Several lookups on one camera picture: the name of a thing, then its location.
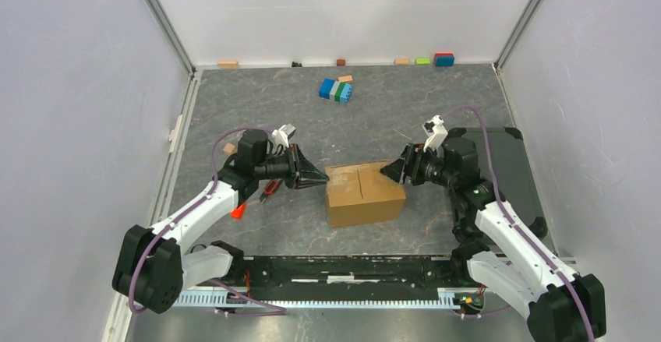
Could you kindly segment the brown cardboard express box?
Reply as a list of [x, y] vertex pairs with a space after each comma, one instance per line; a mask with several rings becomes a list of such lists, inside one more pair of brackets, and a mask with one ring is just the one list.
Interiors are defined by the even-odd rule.
[[375, 224], [398, 218], [406, 195], [403, 185], [380, 173], [386, 161], [326, 167], [329, 227]]

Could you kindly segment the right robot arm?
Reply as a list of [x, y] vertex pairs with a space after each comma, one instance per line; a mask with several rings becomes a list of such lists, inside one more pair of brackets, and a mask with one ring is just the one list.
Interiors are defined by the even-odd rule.
[[466, 237], [451, 253], [450, 274], [461, 286], [481, 284], [506, 301], [526, 322], [536, 341], [594, 341], [606, 334], [605, 289], [593, 274], [581, 275], [555, 256], [515, 213], [496, 179], [481, 175], [470, 139], [455, 137], [440, 153], [408, 144], [381, 168], [403, 184], [426, 182], [449, 192], [457, 216], [487, 236], [509, 259]]

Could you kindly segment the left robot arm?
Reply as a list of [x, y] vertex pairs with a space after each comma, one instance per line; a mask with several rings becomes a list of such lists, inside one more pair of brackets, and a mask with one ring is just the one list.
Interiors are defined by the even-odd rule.
[[211, 181], [186, 205], [149, 227], [135, 225], [124, 235], [112, 288], [128, 299], [134, 314], [170, 309], [182, 291], [221, 280], [238, 284], [244, 263], [218, 245], [190, 252], [193, 243], [218, 220], [245, 202], [263, 180], [281, 180], [290, 189], [324, 185], [329, 177], [291, 141], [290, 124], [268, 131], [258, 127], [232, 130], [240, 135], [236, 151], [223, 165], [212, 159]]

